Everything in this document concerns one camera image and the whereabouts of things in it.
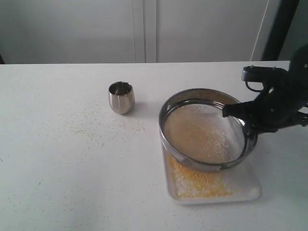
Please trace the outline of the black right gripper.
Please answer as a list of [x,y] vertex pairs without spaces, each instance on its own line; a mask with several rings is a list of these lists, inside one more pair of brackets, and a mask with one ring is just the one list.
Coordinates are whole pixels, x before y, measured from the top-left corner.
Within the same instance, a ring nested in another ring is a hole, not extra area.
[[307,45],[293,54],[287,71],[275,83],[262,83],[263,90],[253,101],[223,106],[223,117],[251,120],[244,122],[245,149],[254,149],[256,146],[258,133],[255,129],[274,131],[289,121],[299,121],[298,111],[308,103]]

